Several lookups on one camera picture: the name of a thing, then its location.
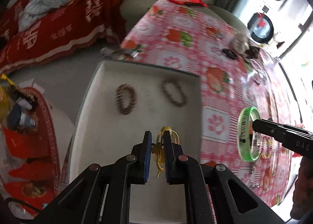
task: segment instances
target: small item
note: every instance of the small item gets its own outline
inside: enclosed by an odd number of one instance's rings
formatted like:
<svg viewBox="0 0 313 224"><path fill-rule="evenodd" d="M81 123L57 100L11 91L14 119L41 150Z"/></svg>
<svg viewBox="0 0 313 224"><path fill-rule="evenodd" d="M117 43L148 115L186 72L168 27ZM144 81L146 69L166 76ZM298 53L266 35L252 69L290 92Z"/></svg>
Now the small item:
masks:
<svg viewBox="0 0 313 224"><path fill-rule="evenodd" d="M246 64L249 64L250 67L252 66L251 61L250 61L249 59L244 58L244 62L245 62Z"/></svg>
<svg viewBox="0 0 313 224"><path fill-rule="evenodd" d="M205 8L201 3L199 2L185 2L184 5L188 7L195 7L195 8Z"/></svg>
<svg viewBox="0 0 313 224"><path fill-rule="evenodd" d="M136 58L138 56L138 54L140 53L140 51L138 51L136 49L135 50L133 50L133 49L123 49L123 53L127 54L131 58Z"/></svg>
<svg viewBox="0 0 313 224"><path fill-rule="evenodd" d="M230 49L224 48L222 52L226 54L226 56L232 60L239 60L238 55L235 52L231 51Z"/></svg>
<svg viewBox="0 0 313 224"><path fill-rule="evenodd" d="M128 91L130 93L130 103L126 108L123 107L123 91ZM122 84L117 88L116 101L118 109L122 115L127 115L132 111L136 105L136 99L135 90L131 85Z"/></svg>
<svg viewBox="0 0 313 224"><path fill-rule="evenodd" d="M1 75L1 86L7 91L10 98L26 110L35 110L38 102L32 94L23 93L6 74Z"/></svg>
<svg viewBox="0 0 313 224"><path fill-rule="evenodd" d="M250 184L250 188L253 190L253 189L257 189L260 187L260 184L259 183L256 183L256 182L251 182Z"/></svg>
<svg viewBox="0 0 313 224"><path fill-rule="evenodd" d="M175 144L179 144L179 137L178 134L171 129L169 126L165 126L161 129L160 133L157 135L156 138L156 144L152 144L151 153L154 154L155 160L156 160L156 166L158 168L157 177L159 177L161 171L165 171L164 167L164 149L163 146L163 132L168 130L170 132L170 135L173 136Z"/></svg>
<svg viewBox="0 0 313 224"><path fill-rule="evenodd" d="M261 151L261 158L262 159L268 159L272 155L272 148L273 148L273 140L269 136L264 136L265 140L267 141L266 148L267 148L267 153L264 152L264 147L262 147Z"/></svg>
<svg viewBox="0 0 313 224"><path fill-rule="evenodd" d="M269 10L270 10L270 9L269 9L267 6L265 6L265 5L264 5L264 7L262 8L262 11L263 11L264 13L267 13Z"/></svg>
<svg viewBox="0 0 313 224"><path fill-rule="evenodd" d="M260 52L260 48L257 46L249 46L249 50L246 50L246 55L248 55L248 57L257 59L259 57L259 52Z"/></svg>
<svg viewBox="0 0 313 224"><path fill-rule="evenodd" d="M172 96L168 93L168 91L166 90L166 85L167 84L173 84L175 86L175 88L179 91L179 93L181 94L182 97L182 101L178 102L176 100L174 100L172 98ZM165 96L170 100L170 102L172 102L172 104L176 107L183 107L187 104L187 96L184 94L181 86L178 84L177 81L175 80L164 80L161 84L161 88L162 88L162 92L165 94Z"/></svg>
<svg viewBox="0 0 313 224"><path fill-rule="evenodd" d="M285 44L285 41L279 42L279 43L276 45L276 48L279 49L283 44Z"/></svg>
<svg viewBox="0 0 313 224"><path fill-rule="evenodd" d="M113 58L114 50L109 47L104 47L100 50L100 54L105 58Z"/></svg>
<svg viewBox="0 0 313 224"><path fill-rule="evenodd" d="M15 104L7 116L7 126L11 130L29 128L36 130L36 120L24 113L18 104Z"/></svg>
<svg viewBox="0 0 313 224"><path fill-rule="evenodd" d="M245 56L245 51L249 49L248 43L249 38L246 35L238 33L232 41L232 47L237 53Z"/></svg>
<svg viewBox="0 0 313 224"><path fill-rule="evenodd" d="M253 121L261 119L256 107L244 108L238 118L237 147L242 160L254 162L261 154L260 134L252 128Z"/></svg>

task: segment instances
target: light blue cloth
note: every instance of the light blue cloth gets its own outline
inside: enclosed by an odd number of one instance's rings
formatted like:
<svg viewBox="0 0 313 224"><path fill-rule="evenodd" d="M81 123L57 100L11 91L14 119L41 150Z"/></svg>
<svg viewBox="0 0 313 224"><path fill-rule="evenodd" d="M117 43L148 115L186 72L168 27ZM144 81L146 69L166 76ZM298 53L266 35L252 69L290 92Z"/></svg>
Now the light blue cloth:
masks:
<svg viewBox="0 0 313 224"><path fill-rule="evenodd" d="M25 9L20 13L18 19L18 31L29 29L40 18L52 10L68 4L71 0L29 0Z"/></svg>

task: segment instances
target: tablecloth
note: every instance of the tablecloth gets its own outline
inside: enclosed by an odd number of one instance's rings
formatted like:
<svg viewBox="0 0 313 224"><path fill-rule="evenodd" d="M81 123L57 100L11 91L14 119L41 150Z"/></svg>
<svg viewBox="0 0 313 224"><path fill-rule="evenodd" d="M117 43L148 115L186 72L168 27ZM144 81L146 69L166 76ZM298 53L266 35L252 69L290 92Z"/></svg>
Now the tablecloth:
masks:
<svg viewBox="0 0 313 224"><path fill-rule="evenodd" d="M138 50L135 62L187 71L201 78L201 163L223 163L267 205L279 203L288 183L291 152L273 141L271 157L242 161L237 150L237 120L245 107L256 106L261 118L295 125L290 116L283 74L277 61L262 49L250 63L231 60L222 52L231 48L237 31L226 23L168 0L158 0L129 32L122 48ZM266 136L263 136L266 147Z"/></svg>

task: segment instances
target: floor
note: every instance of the floor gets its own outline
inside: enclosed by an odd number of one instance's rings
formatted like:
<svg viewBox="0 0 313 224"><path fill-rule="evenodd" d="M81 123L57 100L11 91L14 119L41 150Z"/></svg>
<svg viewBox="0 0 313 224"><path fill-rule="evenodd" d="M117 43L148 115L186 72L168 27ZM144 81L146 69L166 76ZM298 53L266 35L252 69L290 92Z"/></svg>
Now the floor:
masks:
<svg viewBox="0 0 313 224"><path fill-rule="evenodd" d="M9 77L16 83L35 79L45 89L46 99L64 111L75 124L86 88L102 60L100 49L105 46L116 47L99 40L91 47L76 50L71 56L22 68Z"/></svg>

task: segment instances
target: red quilt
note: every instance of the red quilt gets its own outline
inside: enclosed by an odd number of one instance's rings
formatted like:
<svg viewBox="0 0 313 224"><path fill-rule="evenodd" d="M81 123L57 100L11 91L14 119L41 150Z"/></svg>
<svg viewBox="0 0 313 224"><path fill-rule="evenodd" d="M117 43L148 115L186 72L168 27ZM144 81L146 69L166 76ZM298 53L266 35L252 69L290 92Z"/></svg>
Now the red quilt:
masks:
<svg viewBox="0 0 313 224"><path fill-rule="evenodd" d="M18 0L0 21L0 36L8 39L0 52L0 73L70 55L99 37L120 42L125 36L121 0L72 0L18 33L18 15L28 2Z"/></svg>

